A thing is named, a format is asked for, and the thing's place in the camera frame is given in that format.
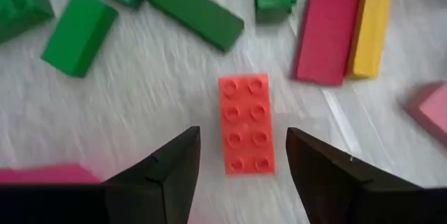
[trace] lego stud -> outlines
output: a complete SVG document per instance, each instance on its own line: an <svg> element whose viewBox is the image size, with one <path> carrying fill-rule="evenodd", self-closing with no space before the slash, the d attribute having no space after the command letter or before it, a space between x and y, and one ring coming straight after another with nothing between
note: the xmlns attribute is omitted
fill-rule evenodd
<svg viewBox="0 0 447 224"><path fill-rule="evenodd" d="M242 159L240 159L240 158L235 159L235 160L232 160L232 161L230 162L230 168L231 168L233 171L241 171L241 170L244 169L244 162L243 162Z"/></svg>
<svg viewBox="0 0 447 224"><path fill-rule="evenodd" d="M260 158L255 161L255 167L259 172L266 171L270 167L270 161L268 158Z"/></svg>
<svg viewBox="0 0 447 224"><path fill-rule="evenodd" d="M239 118L240 115L239 109L237 107L226 108L224 114L226 120L228 120L229 122L236 122L237 118Z"/></svg>
<svg viewBox="0 0 447 224"><path fill-rule="evenodd" d="M254 120L260 121L264 119L266 111L263 105L255 105L251 108L250 114Z"/></svg>
<svg viewBox="0 0 447 224"><path fill-rule="evenodd" d="M259 78L249 81L249 90L253 95L259 95L263 92L263 82Z"/></svg>
<svg viewBox="0 0 447 224"><path fill-rule="evenodd" d="M261 131L253 133L253 142L257 147L264 147L268 143L267 134Z"/></svg>
<svg viewBox="0 0 447 224"><path fill-rule="evenodd" d="M226 138L226 141L233 149L239 149L242 145L242 137L239 133L230 133Z"/></svg>
<svg viewBox="0 0 447 224"><path fill-rule="evenodd" d="M223 93L227 97L232 97L236 94L237 91L237 83L235 81L227 81L223 84Z"/></svg>

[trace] yellow block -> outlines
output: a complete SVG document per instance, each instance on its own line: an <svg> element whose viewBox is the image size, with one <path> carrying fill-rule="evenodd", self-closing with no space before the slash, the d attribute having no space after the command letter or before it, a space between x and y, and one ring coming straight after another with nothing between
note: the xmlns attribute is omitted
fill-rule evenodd
<svg viewBox="0 0 447 224"><path fill-rule="evenodd" d="M385 42L391 0L360 0L347 75L375 78Z"/></svg>

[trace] red block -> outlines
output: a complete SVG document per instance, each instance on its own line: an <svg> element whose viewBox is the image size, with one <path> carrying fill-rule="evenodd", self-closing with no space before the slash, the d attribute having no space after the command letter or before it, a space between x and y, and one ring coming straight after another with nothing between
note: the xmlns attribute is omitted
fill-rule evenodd
<svg viewBox="0 0 447 224"><path fill-rule="evenodd" d="M309 0L295 79L342 85L359 0Z"/></svg>
<svg viewBox="0 0 447 224"><path fill-rule="evenodd" d="M274 173L267 74L219 78L226 174Z"/></svg>
<svg viewBox="0 0 447 224"><path fill-rule="evenodd" d="M405 110L427 132L447 144L447 82L426 85L406 104Z"/></svg>

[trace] white surface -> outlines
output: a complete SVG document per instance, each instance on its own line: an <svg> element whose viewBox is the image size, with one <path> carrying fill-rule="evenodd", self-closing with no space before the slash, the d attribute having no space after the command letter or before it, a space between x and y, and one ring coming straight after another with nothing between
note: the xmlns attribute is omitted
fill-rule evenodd
<svg viewBox="0 0 447 224"><path fill-rule="evenodd" d="M0 167L78 162L101 178L190 125L202 130L190 223L308 223L288 172L297 126L421 186L447 186L447 151L400 108L419 84L447 79L447 0L393 0L379 79L329 89L290 81L305 0L290 19L255 27L254 0L216 0L245 21L228 54L149 7L106 0L119 19L85 79L39 58L57 19L0 45ZM51 0L57 17L66 0ZM277 175L225 177L217 78L267 72Z"/></svg>

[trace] pink block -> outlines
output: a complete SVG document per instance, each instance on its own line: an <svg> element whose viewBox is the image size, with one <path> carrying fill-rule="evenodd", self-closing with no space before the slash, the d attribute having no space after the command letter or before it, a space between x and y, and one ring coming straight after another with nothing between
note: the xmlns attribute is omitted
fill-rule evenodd
<svg viewBox="0 0 447 224"><path fill-rule="evenodd" d="M426 131L447 144L447 82L424 86L405 110Z"/></svg>
<svg viewBox="0 0 447 224"><path fill-rule="evenodd" d="M297 55L297 80L342 85L359 0L309 0Z"/></svg>
<svg viewBox="0 0 447 224"><path fill-rule="evenodd" d="M100 182L78 164L0 170L0 184L98 184Z"/></svg>

